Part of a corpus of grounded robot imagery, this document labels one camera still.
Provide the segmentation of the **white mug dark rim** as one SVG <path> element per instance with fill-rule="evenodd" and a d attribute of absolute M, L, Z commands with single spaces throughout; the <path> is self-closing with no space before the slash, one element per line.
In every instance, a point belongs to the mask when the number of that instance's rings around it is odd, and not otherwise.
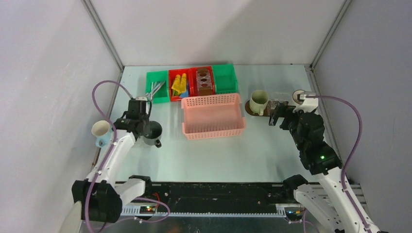
<path fill-rule="evenodd" d="M 304 91 L 304 90 L 295 90 L 292 94 L 292 101 L 294 105 L 299 106 L 299 105 L 304 105 L 308 103 L 307 100 L 307 95 L 309 92 Z"/>

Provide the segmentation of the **light green mug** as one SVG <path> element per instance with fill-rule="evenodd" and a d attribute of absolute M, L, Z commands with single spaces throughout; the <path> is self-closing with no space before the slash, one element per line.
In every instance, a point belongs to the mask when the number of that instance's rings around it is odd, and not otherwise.
<path fill-rule="evenodd" d="M 249 107 L 254 114 L 263 116 L 269 101 L 269 95 L 264 90 L 255 90 L 250 97 Z"/>

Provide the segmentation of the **black mug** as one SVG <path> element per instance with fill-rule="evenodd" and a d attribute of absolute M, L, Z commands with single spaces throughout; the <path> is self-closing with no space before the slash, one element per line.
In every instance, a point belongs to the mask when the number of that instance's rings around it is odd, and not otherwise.
<path fill-rule="evenodd" d="M 143 142 L 148 146 L 162 147 L 162 126 L 157 121 L 149 121 L 143 134 Z"/>

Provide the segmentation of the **white mug blue handle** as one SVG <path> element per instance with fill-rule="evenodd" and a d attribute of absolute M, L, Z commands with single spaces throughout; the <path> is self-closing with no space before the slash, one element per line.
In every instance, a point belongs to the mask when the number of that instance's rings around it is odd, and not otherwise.
<path fill-rule="evenodd" d="M 93 124 L 91 133 L 96 137 L 95 145 L 103 148 L 113 142 L 114 131 L 108 121 L 100 120 Z"/>

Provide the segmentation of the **brown wooden toothbrush holder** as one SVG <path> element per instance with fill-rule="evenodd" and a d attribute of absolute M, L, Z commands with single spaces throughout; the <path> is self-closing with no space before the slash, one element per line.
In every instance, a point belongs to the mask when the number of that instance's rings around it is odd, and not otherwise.
<path fill-rule="evenodd" d="M 196 70 L 196 87 L 199 96 L 213 95 L 212 73 L 207 67 Z"/>

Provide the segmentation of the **clear textured toothbrush holder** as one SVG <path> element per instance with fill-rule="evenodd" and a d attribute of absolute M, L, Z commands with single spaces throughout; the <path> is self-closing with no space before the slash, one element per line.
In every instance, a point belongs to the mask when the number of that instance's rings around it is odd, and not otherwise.
<path fill-rule="evenodd" d="M 274 100 L 269 100 L 268 104 L 267 104 L 267 109 L 270 112 L 271 110 L 275 109 L 278 104 L 279 104 L 279 100 L 278 99 L 274 99 Z"/>

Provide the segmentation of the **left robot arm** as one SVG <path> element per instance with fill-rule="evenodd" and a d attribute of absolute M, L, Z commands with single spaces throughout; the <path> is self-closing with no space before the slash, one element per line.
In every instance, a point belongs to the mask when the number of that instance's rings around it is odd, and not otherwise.
<path fill-rule="evenodd" d="M 117 174 L 136 140 L 148 135 L 151 102 L 146 97 L 130 99 L 128 109 L 115 123 L 97 121 L 91 129 L 96 146 L 104 152 L 84 180 L 76 180 L 71 191 L 74 202 L 81 202 L 81 219 L 115 223 L 123 208 L 135 198 L 148 202 L 154 190 L 147 176 L 132 175 L 116 185 Z"/>

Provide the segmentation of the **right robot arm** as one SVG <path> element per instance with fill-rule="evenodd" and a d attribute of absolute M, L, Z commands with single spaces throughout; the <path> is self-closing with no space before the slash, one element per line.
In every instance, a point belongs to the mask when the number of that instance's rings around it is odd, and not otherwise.
<path fill-rule="evenodd" d="M 318 197 L 302 175 L 283 181 L 284 200 L 302 204 L 333 233 L 379 233 L 381 230 L 370 219 L 343 175 L 337 153 L 324 140 L 324 121 L 315 111 L 278 102 L 270 111 L 269 124 L 274 126 L 280 117 L 283 118 L 280 129 L 291 134 L 303 167 L 316 178 L 329 202 Z"/>

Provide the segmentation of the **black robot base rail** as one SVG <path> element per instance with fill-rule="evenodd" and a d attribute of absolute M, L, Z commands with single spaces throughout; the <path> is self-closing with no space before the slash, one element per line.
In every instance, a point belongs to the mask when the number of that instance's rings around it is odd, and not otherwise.
<path fill-rule="evenodd" d="M 183 215 L 275 214 L 283 204 L 298 203 L 282 183 L 153 182 L 142 196 L 165 203 L 161 213 Z"/>

